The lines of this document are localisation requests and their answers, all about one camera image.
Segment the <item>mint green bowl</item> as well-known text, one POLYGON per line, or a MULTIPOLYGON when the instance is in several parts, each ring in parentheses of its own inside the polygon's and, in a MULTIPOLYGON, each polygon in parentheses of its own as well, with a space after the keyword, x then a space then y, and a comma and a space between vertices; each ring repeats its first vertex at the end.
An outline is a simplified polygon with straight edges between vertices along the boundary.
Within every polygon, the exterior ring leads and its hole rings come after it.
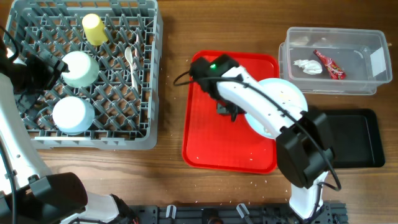
POLYGON ((87 53, 74 51, 66 54, 62 61, 68 65, 68 72, 62 73, 63 81, 71 87, 90 86, 98 78, 100 67, 87 53))

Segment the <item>light blue small bowl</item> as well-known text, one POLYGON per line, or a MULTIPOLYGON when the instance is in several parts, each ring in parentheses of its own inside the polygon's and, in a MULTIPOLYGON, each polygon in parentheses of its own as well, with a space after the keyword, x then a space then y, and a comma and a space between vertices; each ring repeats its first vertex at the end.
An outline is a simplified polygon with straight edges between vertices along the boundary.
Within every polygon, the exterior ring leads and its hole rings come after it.
POLYGON ((88 101, 68 96, 56 103, 52 118, 59 130, 76 135, 89 129, 95 118, 95 110, 88 101))

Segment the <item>light blue dinner plate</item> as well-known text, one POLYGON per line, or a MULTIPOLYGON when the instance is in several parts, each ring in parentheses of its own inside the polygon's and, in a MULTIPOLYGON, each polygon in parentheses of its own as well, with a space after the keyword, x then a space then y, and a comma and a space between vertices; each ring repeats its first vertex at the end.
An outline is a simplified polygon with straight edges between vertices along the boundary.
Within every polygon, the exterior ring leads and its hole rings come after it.
MULTIPOLYGON (((308 111, 307 100, 304 94, 291 82, 280 78, 267 78, 259 81, 259 84, 267 90, 267 95, 273 100, 283 100, 285 106, 296 107, 299 112, 308 111)), ((248 125, 259 135, 274 139, 271 133, 250 114, 244 115, 248 125)))

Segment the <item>yellow plastic cup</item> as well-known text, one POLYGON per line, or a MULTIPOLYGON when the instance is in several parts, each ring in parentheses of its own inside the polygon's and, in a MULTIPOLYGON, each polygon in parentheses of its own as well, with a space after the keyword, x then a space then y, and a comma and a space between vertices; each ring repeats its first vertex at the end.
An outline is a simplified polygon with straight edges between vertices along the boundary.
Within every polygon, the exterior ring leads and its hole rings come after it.
POLYGON ((101 18, 96 14, 87 14, 82 19, 83 29, 87 41, 94 46, 99 46, 103 42, 107 42, 108 38, 104 31, 105 25, 101 18))

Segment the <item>white plastic spoon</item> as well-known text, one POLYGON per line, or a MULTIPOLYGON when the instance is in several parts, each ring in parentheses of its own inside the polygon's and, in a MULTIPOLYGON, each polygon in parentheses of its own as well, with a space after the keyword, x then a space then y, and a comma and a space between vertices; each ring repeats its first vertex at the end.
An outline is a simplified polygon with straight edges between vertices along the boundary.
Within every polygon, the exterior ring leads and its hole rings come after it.
POLYGON ((131 73, 131 83, 132 83, 132 87, 138 91, 138 85, 137 85, 137 81, 134 77, 134 66, 133 66, 133 56, 132 56, 132 51, 130 47, 126 47, 125 51, 124 51, 124 56, 129 64, 129 68, 130 68, 130 73, 131 73))

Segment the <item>white napkin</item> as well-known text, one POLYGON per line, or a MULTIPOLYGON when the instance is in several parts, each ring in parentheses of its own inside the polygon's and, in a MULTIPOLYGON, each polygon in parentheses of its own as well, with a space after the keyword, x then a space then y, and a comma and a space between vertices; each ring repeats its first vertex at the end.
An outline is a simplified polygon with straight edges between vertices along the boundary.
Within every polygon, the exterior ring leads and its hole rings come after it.
POLYGON ((309 75, 318 75, 323 71, 322 65, 315 60, 296 60, 294 65, 303 69, 303 72, 309 75))

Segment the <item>white plastic fork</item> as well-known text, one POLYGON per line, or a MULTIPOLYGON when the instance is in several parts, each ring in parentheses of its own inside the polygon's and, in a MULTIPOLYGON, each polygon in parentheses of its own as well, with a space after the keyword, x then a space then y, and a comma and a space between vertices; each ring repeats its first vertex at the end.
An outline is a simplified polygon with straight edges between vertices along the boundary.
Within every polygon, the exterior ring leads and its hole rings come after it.
MULTIPOLYGON (((134 57, 138 57, 139 56, 139 52, 138 52, 138 47, 140 47, 140 40, 139 40, 139 36, 136 34, 136 41, 135 41, 136 46, 134 47, 134 57)), ((137 70, 137 63, 134 61, 133 59, 133 66, 132 66, 133 71, 137 70)))

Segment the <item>red snack wrapper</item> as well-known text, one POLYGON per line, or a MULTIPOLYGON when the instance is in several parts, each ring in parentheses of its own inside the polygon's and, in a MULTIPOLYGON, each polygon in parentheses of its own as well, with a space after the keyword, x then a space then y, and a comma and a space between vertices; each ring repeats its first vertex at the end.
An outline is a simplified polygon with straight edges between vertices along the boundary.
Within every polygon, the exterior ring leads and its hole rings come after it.
POLYGON ((332 80, 344 80, 346 78, 345 72, 335 63, 332 58, 326 57, 318 50, 314 50, 313 53, 320 59, 332 80))

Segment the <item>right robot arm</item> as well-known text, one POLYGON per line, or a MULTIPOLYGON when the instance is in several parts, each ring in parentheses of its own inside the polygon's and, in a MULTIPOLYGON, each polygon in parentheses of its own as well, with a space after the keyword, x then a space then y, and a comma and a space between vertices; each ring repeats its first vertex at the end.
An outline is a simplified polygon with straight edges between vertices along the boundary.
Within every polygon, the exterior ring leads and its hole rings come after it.
POLYGON ((212 61, 199 57, 188 71, 189 85, 198 85, 224 114, 235 121, 245 114, 275 142, 276 163, 291 183, 289 206, 304 223, 316 220, 332 163, 333 133, 325 113, 310 110, 303 93, 280 78, 257 81, 237 60, 222 54, 212 61))

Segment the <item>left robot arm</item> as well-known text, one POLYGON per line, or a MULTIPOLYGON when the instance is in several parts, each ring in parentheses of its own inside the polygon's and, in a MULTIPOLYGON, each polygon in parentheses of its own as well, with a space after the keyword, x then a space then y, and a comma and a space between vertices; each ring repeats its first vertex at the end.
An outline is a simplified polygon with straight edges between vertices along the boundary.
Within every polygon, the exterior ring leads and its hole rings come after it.
POLYGON ((92 194, 72 172, 53 174, 34 148, 15 95, 37 99, 68 65, 50 52, 16 63, 1 44, 1 223, 139 223, 122 199, 92 194))

